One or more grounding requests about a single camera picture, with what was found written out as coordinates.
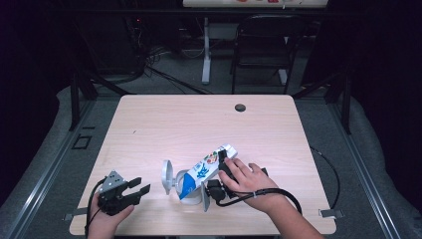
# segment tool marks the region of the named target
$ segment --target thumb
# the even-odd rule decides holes
[[[133,211],[134,206],[128,205],[126,208],[124,208],[122,211],[120,211],[118,214],[115,215],[115,218],[117,218],[118,223],[120,223],[122,220],[124,220],[130,213]]]

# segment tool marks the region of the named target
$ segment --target forearm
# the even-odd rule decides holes
[[[280,197],[267,214],[283,238],[323,238],[286,197]]]

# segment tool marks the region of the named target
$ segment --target gray carpet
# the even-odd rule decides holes
[[[216,45],[213,49],[211,83],[208,86],[203,86],[200,82],[202,57],[191,59],[163,54],[153,67],[214,94],[229,94],[231,76],[229,75],[230,58],[227,56],[230,53],[227,53],[225,48],[219,48],[220,46]],[[301,72],[307,62],[306,56],[306,51],[299,55],[289,90],[290,94],[300,89]],[[168,81],[157,76],[149,77],[149,75],[150,72],[145,72],[141,78],[119,86],[136,94],[184,94]],[[118,80],[118,77],[109,79],[114,81]],[[276,83],[277,80],[275,76],[269,78],[266,83]],[[60,165],[57,176],[53,178],[54,183],[48,188],[48,193],[37,208],[34,218],[30,218],[28,227],[21,233],[24,238],[76,238],[69,233],[70,221],[63,221],[62,218],[65,213],[72,212],[79,204],[118,103],[115,93],[102,86],[97,86],[97,88],[101,96],[77,131],[77,134],[80,133],[81,136],[90,137],[91,141],[87,149],[69,149],[64,153],[63,164]],[[277,88],[264,87],[255,93],[273,94],[274,90]],[[183,91],[186,94],[193,94],[190,90]],[[69,136],[68,128],[71,119],[69,89],[64,89],[58,97],[61,108],[54,126],[22,180],[0,209],[1,238],[8,235],[38,179],[49,163],[56,158],[63,141]],[[340,178],[341,191],[335,208],[343,210],[345,217],[336,220],[337,231],[326,237],[384,238],[382,228],[357,177],[350,150],[341,136],[341,128],[335,124],[337,118],[330,111],[332,106],[327,106],[320,99],[320,92],[313,94],[311,99],[298,100],[296,104],[310,145],[330,160]],[[353,140],[363,155],[364,162],[389,209],[399,234],[402,238],[422,238],[420,214],[394,189],[385,173],[382,150],[376,135],[360,105],[355,101],[351,106],[350,127]],[[328,202],[332,203],[337,187],[333,171],[318,154],[314,153],[314,158]]]

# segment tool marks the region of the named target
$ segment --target person's right hand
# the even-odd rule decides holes
[[[221,181],[232,191],[255,192],[265,188],[279,188],[279,186],[255,163],[249,163],[248,167],[239,158],[225,158],[224,162],[230,168],[230,171],[239,183],[231,179],[225,171],[219,171],[218,175],[220,176]],[[239,197],[245,195],[242,193],[237,194]],[[272,208],[274,209],[275,206],[278,206],[281,203],[289,203],[284,195],[277,193],[258,195],[256,198],[252,197],[246,199],[245,202],[251,207],[267,214]]]

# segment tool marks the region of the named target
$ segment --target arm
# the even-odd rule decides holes
[[[250,163],[248,167],[239,158],[233,160],[226,158],[225,163],[239,183],[232,180],[224,171],[219,171],[218,174],[223,183],[233,191],[253,192],[264,188],[279,187],[255,163]],[[260,195],[257,198],[249,198],[245,202],[266,213],[283,238],[322,238],[319,232],[282,194]]]
[[[93,197],[91,206],[91,218],[89,239],[112,239],[117,230],[118,224],[123,221],[134,209],[133,205],[129,205],[118,214],[109,216],[102,211],[98,206],[99,194],[96,193]]]

